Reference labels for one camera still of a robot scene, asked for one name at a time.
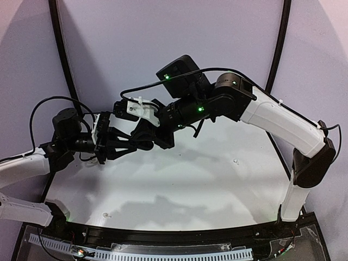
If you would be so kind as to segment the black earbud charging case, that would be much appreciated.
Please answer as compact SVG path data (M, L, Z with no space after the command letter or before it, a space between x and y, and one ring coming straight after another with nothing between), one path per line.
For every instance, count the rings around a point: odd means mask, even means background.
M152 141L152 136L147 135L147 137L144 137L142 139L130 139L131 143L140 150L144 151L150 151L154 147L154 143Z

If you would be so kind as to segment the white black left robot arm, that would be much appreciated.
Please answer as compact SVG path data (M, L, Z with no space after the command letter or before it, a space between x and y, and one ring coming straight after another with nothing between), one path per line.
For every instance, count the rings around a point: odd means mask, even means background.
M109 126L109 114L98 114L89 126L74 108L60 111L52 120L52 141L32 151L1 161L1 187L64 170L75 160L76 153L90 153L104 164L137 150L131 136ZM1 194L1 219L27 222L48 227L65 220L54 203L35 203Z

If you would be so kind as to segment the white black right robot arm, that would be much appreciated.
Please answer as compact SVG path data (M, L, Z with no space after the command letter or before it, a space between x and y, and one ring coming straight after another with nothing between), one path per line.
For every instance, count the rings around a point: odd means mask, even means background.
M163 105L141 97L128 98L127 113L140 120L132 139L173 148L176 131L219 116L263 129L294 148L291 180L278 218L297 220L310 189L322 181L335 161L328 127L293 111L236 70L221 69L216 82L211 83L206 70L188 55L163 67L157 77L174 101Z

